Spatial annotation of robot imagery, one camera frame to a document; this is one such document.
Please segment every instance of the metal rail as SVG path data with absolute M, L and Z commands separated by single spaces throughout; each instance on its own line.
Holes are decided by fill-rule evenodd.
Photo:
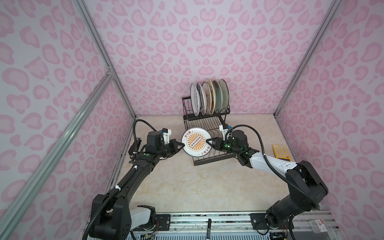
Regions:
M 106 67 L 111 71 L 112 75 L 116 75 L 116 78 L 114 79 L 114 81 L 118 87 L 119 94 L 124 100 L 124 104 L 128 108 L 131 117 L 135 119 L 136 115 L 133 111 L 132 105 L 129 102 L 128 96 L 125 93 L 124 88 L 122 87 L 121 81 L 116 74 L 116 71 L 115 71 L 115 68 L 113 67 L 111 59 L 109 58 L 107 51 L 103 45 L 103 42 L 101 41 L 101 37 L 99 36 L 99 33 L 95 27 L 95 24 L 93 23 L 92 16 L 88 10 L 87 5 L 85 4 L 84 0 L 73 0 L 73 2 L 78 8 L 79 13 L 85 23 L 85 26 L 87 27 L 93 41 L 95 42 L 96 48 L 99 50 L 100 56 L 103 59 Z
M 104 76 L 96 89 L 76 114 L 74 119 L 68 125 L 60 139 L 56 142 L 52 150 L 40 164 L 39 168 L 28 180 L 21 193 L 19 193 L 17 198 L 9 206 L 0 223 L 1 240 L 8 239 L 13 233 L 14 229 L 23 218 L 25 212 L 28 210 L 30 204 L 33 202 L 48 177 L 51 175 L 57 163 L 72 143 L 72 140 L 83 126 L 83 123 L 88 118 L 89 114 L 92 112 L 93 108 L 113 78 L 114 76 L 109 72 Z
M 299 67 L 297 68 L 295 74 L 292 77 L 291 82 L 289 83 L 286 91 L 283 94 L 283 97 L 281 98 L 281 101 L 279 105 L 276 108 L 276 111 L 274 113 L 275 118 L 281 113 L 281 110 L 283 109 L 285 103 L 288 101 L 289 96 L 291 95 L 294 87 L 296 86 L 296 83 L 299 81 L 302 72 L 307 67 L 309 61 L 311 60 L 313 54 L 315 53 L 316 48 L 320 44 L 323 36 L 327 32 L 329 26 L 331 25 L 333 19 L 335 18 L 338 10 L 340 9 L 341 3 L 344 0 L 333 0 L 331 3 L 331 6 L 328 8 L 327 13 L 324 16 L 323 21 L 321 22 L 315 36 L 313 37 L 313 40 L 308 47 L 307 52 L 305 53 L 303 60 L 300 62 Z

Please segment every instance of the black marker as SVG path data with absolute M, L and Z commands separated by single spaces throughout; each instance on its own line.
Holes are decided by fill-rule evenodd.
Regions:
M 208 219 L 208 228 L 207 228 L 207 240 L 209 240 L 211 238 L 211 223 L 212 223 L 212 220 L 209 218 Z

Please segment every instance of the plate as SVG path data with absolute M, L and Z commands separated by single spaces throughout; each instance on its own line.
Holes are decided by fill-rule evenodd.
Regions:
M 196 86 L 193 83 L 191 84 L 191 102 L 193 113 L 197 117 L 199 115 L 200 110 L 200 95 L 197 91 Z
M 205 114 L 208 115 L 211 110 L 211 103 L 212 103 L 212 96 L 211 91 L 209 90 L 207 82 L 203 82 L 203 85 L 201 85 L 204 93 L 205 93 L 205 100 L 206 100 L 206 108 L 205 108 Z
M 223 99 L 223 93 L 220 89 L 220 85 L 216 80 L 212 81 L 212 84 L 214 86 L 215 90 L 215 96 L 216 96 L 216 104 L 215 104 L 215 113 L 219 113 L 221 111 L 221 105 L 222 105 L 222 99 Z
M 200 112 L 205 115 L 205 111 L 207 110 L 207 98 L 205 97 L 205 93 L 200 83 L 197 83 L 197 90 L 199 91 L 200 96 Z
M 211 134 L 204 128 L 190 128 L 181 137 L 181 142 L 185 144 L 183 150 L 191 157 L 205 156 L 212 149 L 205 141 L 211 138 Z
M 212 84 L 212 81 L 211 79 L 207 78 L 207 80 L 205 81 L 209 87 L 209 91 L 211 92 L 211 109 L 209 111 L 209 114 L 213 114 L 214 111 L 215 111 L 215 103 L 216 103 L 216 95 L 215 95 L 215 91 L 214 91 L 214 86 Z
M 229 106 L 229 90 L 228 90 L 228 85 L 227 83 L 224 81 L 224 79 L 221 79 L 219 82 L 218 82 L 220 88 L 221 88 L 221 91 L 223 93 L 223 103 L 221 105 L 221 109 L 223 110 L 223 112 L 226 112 L 228 111 L 228 106 Z

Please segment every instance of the white plate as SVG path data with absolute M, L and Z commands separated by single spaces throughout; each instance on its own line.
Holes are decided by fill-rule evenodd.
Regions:
M 205 92 L 205 100 L 206 100 L 206 110 L 205 114 L 209 115 L 209 112 L 211 111 L 211 103 L 212 103 L 212 95 L 211 91 L 209 90 L 207 82 L 204 82 L 203 85 L 201 86 L 203 91 Z
M 207 80 L 205 82 L 208 84 L 209 91 L 211 92 L 211 96 L 212 96 L 212 98 L 211 98 L 211 109 L 209 110 L 209 114 L 213 114 L 214 111 L 215 111 L 215 104 L 216 104 L 215 90 L 214 90 L 214 86 L 212 84 L 211 79 L 207 78 Z
M 181 142 L 185 144 L 183 150 L 191 157 L 205 156 L 212 149 L 205 141 L 211 138 L 209 132 L 203 128 L 190 128 L 181 137 Z
M 191 84 L 191 102 L 193 113 L 197 117 L 200 111 L 200 95 L 193 83 Z
M 197 90 L 200 95 L 200 112 L 205 115 L 205 111 L 207 110 L 207 98 L 200 83 L 197 83 Z

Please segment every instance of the dish rack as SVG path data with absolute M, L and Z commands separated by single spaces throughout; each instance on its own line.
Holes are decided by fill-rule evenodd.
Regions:
M 199 113 L 198 116 L 195 116 L 192 110 L 192 102 L 191 97 L 183 97 L 183 109 L 184 109 L 184 126 L 185 130 L 188 130 L 192 127 L 201 127 L 207 130 L 211 137 L 219 137 L 221 135 L 221 131 L 219 130 L 219 126 L 225 124 L 225 119 L 227 118 L 227 114 L 230 113 L 230 108 L 228 106 L 227 111 L 214 113 L 212 115 L 202 115 Z M 210 162 L 216 162 L 228 158 L 236 157 L 235 154 L 225 153 L 222 151 L 217 151 L 212 149 L 209 154 L 203 157 L 192 157 L 194 166 L 207 164 Z

